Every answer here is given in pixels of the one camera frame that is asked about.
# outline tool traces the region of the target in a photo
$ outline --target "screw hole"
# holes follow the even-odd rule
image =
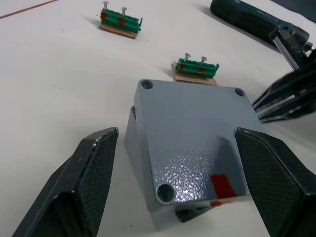
[[[242,89],[236,88],[236,89],[235,89],[235,92],[236,92],[236,94],[239,95],[239,96],[245,96],[245,92],[243,92]]]
[[[142,87],[144,87],[145,89],[151,89],[153,88],[153,83],[150,80],[143,80],[142,82],[140,82],[140,84],[142,85]]]
[[[157,189],[157,196],[163,202],[170,202],[174,198],[174,190],[169,184],[162,184]]]

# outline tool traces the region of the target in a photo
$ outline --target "screw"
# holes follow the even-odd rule
[[[183,61],[186,62],[187,59],[191,57],[191,55],[188,53],[185,53],[184,55],[185,55],[185,58],[183,59]]]
[[[202,56],[201,59],[202,59],[202,60],[201,60],[201,63],[200,63],[200,64],[202,65],[202,64],[207,60],[207,58],[204,57],[204,56]]]
[[[104,10],[107,10],[109,2],[108,1],[104,1],[103,4],[104,4]]]
[[[125,16],[125,11],[127,10],[127,8],[126,7],[122,7],[121,9],[122,9],[122,16]]]

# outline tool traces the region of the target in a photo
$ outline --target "white surface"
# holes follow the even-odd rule
[[[304,17],[268,0],[248,3],[308,31]],[[0,15],[38,0],[4,0]],[[283,56],[210,17],[211,0],[120,0],[143,17],[136,40],[97,29],[101,0],[60,0],[0,20],[0,236],[11,236],[50,175],[94,131],[118,126],[116,158],[99,237],[267,237],[253,202],[218,207],[156,232],[123,146],[137,81],[172,80],[170,64],[185,52],[219,63],[218,85],[242,88],[253,101],[291,71]],[[316,171],[315,115],[268,124]]]

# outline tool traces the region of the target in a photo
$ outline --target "terminal block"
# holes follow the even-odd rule
[[[215,76],[216,71],[219,68],[219,64],[207,64],[206,58],[202,57],[201,62],[188,60],[189,54],[186,54],[185,58],[179,58],[176,64],[175,70],[177,73],[195,75],[205,78],[212,78]]]
[[[102,23],[123,28],[128,31],[138,33],[141,30],[141,25],[143,18],[139,19],[131,16],[125,15],[127,10],[125,7],[122,7],[122,13],[112,11],[107,9],[108,2],[103,2],[104,8],[101,11],[101,21]]]

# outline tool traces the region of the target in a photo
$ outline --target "wooden base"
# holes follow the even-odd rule
[[[182,82],[191,82],[191,83],[199,83],[199,84],[207,84],[207,85],[216,85],[214,78],[203,78],[199,76],[177,73],[176,71],[176,62],[173,62],[173,73],[176,81]]]
[[[120,27],[111,26],[111,25],[108,25],[108,24],[103,23],[103,22],[101,22],[101,24],[99,25],[99,28],[101,30],[108,31],[108,32],[111,32],[111,33],[114,33],[114,34],[117,34],[120,36],[129,37],[132,39],[136,39],[136,37],[138,35],[138,33],[128,31],[128,30],[120,28]]]

